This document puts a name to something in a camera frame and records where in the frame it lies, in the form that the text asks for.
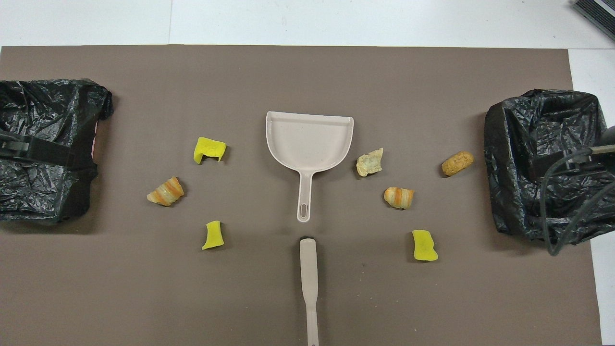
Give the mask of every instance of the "black clamp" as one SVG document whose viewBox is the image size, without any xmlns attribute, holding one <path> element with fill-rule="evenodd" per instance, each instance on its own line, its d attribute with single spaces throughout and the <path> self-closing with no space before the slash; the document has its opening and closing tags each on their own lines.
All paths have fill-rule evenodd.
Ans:
<svg viewBox="0 0 615 346">
<path fill-rule="evenodd" d="M 613 171 L 615 145 L 601 145 L 590 147 L 591 154 L 577 155 L 566 160 L 561 169 L 555 171 L 554 175 L 562 174 L 591 174 L 594 172 Z M 563 150 L 551 155 L 538 156 L 530 161 L 530 179 L 541 180 L 552 164 L 570 155 L 573 150 Z"/>
<path fill-rule="evenodd" d="M 0 130 L 0 159 L 72 167 L 75 155 L 66 145 Z"/>
</svg>

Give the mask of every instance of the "dustpan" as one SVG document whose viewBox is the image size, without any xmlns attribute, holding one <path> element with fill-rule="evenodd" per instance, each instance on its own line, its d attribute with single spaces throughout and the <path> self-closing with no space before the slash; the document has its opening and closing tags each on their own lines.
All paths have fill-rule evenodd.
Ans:
<svg viewBox="0 0 615 346">
<path fill-rule="evenodd" d="M 273 157 L 299 173 L 297 220 L 310 218 L 312 176 L 337 166 L 348 154 L 354 120 L 325 116 L 267 112 L 267 146 Z"/>
</svg>

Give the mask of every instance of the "brown surface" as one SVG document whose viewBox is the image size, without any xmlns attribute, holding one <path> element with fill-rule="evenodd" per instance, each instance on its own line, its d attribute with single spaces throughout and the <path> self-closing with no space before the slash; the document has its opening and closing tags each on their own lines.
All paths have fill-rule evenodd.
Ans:
<svg viewBox="0 0 615 346">
<path fill-rule="evenodd" d="M 90 78 L 116 97 L 90 212 L 0 225 L 3 345 L 304 345 L 303 235 L 319 251 L 322 345 L 600 343 L 589 243 L 551 258 L 496 233 L 482 156 L 492 104 L 571 89 L 565 50 L 4 47 L 0 78 Z M 305 225 L 268 110 L 355 119 Z M 229 145 L 223 162 L 192 161 L 199 136 Z M 354 160 L 380 147 L 384 170 L 360 179 Z M 477 162 L 442 178 L 459 150 Z M 186 196 L 145 199 L 173 175 Z M 387 187 L 416 190 L 412 207 L 388 207 Z M 215 219 L 226 244 L 201 251 Z M 414 229 L 438 261 L 412 258 Z"/>
</svg>

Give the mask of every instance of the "black cable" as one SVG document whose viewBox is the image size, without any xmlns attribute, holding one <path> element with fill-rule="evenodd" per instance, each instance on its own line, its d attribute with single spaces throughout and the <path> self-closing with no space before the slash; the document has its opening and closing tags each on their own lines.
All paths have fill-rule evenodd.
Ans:
<svg viewBox="0 0 615 346">
<path fill-rule="evenodd" d="M 574 151 L 574 152 L 572 152 L 572 153 L 562 157 L 561 159 L 557 160 L 555 163 L 553 163 L 549 167 L 549 169 L 547 170 L 547 172 L 544 174 L 544 176 L 542 178 L 542 182 L 541 182 L 541 186 L 540 186 L 540 215 L 541 215 L 541 221 L 542 221 L 541 222 L 542 223 L 542 234 L 543 234 L 543 237 L 544 237 L 544 241 L 547 243 L 547 250 L 549 250 L 549 254 L 551 256 L 557 255 L 560 252 L 561 247 L 564 246 L 565 239 L 568 237 L 568 234 L 566 233 L 566 231 L 568 233 L 571 232 L 572 228 L 568 229 L 568 227 L 572 224 L 572 222 L 569 223 L 568 226 L 565 228 L 564 233 L 561 236 L 561 239 L 558 242 L 556 242 L 555 247 L 554 247 L 553 244 L 551 244 L 551 237 L 549 235 L 549 226 L 547 225 L 546 194 L 547 194 L 547 186 L 548 186 L 549 178 L 551 178 L 551 175 L 553 175 L 555 170 L 557 170 L 562 164 L 565 164 L 569 159 L 571 159 L 571 158 L 573 158 L 575 156 L 589 155 L 591 153 L 592 153 L 592 150 L 589 149 L 589 148 L 586 148 L 586 149 L 581 149 L 581 150 Z"/>
<path fill-rule="evenodd" d="M 549 252 L 551 255 L 555 256 L 560 252 L 565 242 L 568 241 L 566 238 L 576 228 L 579 221 L 581 221 L 581 218 L 586 216 L 589 209 L 594 207 L 594 205 L 600 202 L 604 195 L 606 195 L 613 189 L 615 189 L 615 182 L 612 182 L 609 185 L 605 186 L 602 190 L 600 190 L 597 194 L 593 195 L 589 200 L 587 200 L 587 202 L 583 204 L 583 206 L 579 209 L 579 211 L 577 211 L 576 215 L 572 218 L 572 220 L 570 220 L 568 226 L 566 226 L 566 228 L 564 229 L 562 239 L 553 248 L 553 253 Z"/>
</svg>

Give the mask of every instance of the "dustpan handle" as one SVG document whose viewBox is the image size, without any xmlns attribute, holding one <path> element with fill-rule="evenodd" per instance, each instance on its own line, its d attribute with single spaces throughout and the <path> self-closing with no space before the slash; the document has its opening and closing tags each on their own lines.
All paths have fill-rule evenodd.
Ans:
<svg viewBox="0 0 615 346">
<path fill-rule="evenodd" d="M 312 176 L 314 173 L 299 173 L 299 203 L 297 203 L 297 220 L 309 221 L 310 202 L 312 201 Z"/>
</svg>

